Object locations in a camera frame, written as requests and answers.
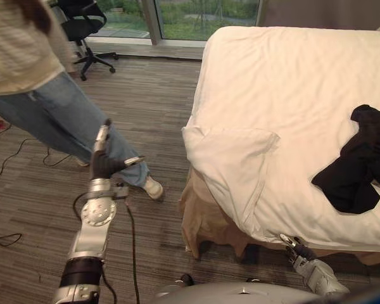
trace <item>window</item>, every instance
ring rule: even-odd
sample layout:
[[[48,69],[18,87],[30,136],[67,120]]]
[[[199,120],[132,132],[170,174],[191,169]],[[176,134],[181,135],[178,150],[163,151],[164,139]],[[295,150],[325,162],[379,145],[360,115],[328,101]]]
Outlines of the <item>window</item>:
[[[94,36],[149,38],[141,0],[97,0],[97,4],[107,23]]]
[[[155,0],[161,37],[207,40],[229,25],[254,26],[259,0]]]

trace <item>shoe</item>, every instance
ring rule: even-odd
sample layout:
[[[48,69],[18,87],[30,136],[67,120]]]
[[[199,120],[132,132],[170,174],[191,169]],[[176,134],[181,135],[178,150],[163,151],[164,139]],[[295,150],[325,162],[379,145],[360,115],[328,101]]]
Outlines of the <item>shoe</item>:
[[[163,196],[163,187],[149,175],[145,179],[145,186],[142,187],[152,200],[160,200]]]
[[[88,167],[90,165],[90,163],[86,163],[85,161],[82,161],[78,159],[77,157],[74,157],[74,159],[75,159],[75,162],[81,167]]]

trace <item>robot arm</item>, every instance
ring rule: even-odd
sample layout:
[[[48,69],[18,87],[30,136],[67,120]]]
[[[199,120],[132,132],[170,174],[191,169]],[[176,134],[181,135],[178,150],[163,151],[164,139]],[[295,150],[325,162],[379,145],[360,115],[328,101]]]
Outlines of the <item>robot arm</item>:
[[[91,160],[91,181],[87,202],[80,213],[82,226],[76,233],[60,286],[53,304],[98,304],[99,282],[103,274],[108,229],[116,212],[115,197],[125,198],[128,187],[114,189],[110,177],[144,160],[143,156],[120,161],[106,156],[106,141],[111,122],[101,126]]]
[[[332,268],[315,256],[303,244],[281,234],[280,238],[288,246],[290,262],[295,271],[302,275],[304,284],[320,296],[338,296],[349,293],[349,289],[338,282]]]

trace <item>office chair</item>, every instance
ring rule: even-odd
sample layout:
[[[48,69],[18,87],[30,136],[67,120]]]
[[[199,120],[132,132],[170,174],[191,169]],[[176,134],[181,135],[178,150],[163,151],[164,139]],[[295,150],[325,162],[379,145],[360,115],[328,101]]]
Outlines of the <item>office chair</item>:
[[[58,0],[57,5],[68,18],[61,26],[69,41],[74,41],[79,48],[82,44],[85,47],[85,56],[75,62],[75,64],[85,62],[80,71],[80,78],[83,81],[87,80],[85,73],[92,63],[96,62],[109,66],[110,72],[115,73],[114,66],[102,58],[112,57],[117,60],[118,54],[115,52],[94,54],[84,40],[87,36],[97,33],[107,22],[107,17],[100,10],[95,0]],[[89,18],[89,16],[101,17],[103,21],[97,18]]]

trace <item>person's leg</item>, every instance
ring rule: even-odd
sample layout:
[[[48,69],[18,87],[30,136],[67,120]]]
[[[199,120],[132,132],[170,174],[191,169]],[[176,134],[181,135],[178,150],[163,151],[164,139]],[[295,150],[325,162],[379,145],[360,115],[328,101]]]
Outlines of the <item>person's leg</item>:
[[[34,90],[33,94],[57,124],[84,146],[93,147],[98,130],[107,117],[86,97],[67,73],[59,74],[55,79]],[[110,129],[108,154],[112,158],[121,159],[138,156],[137,151],[114,126]],[[144,187],[149,170],[145,163],[140,163],[121,171],[120,174],[129,184]]]
[[[0,116],[53,149],[90,159],[91,150],[60,128],[30,93],[0,96]]]

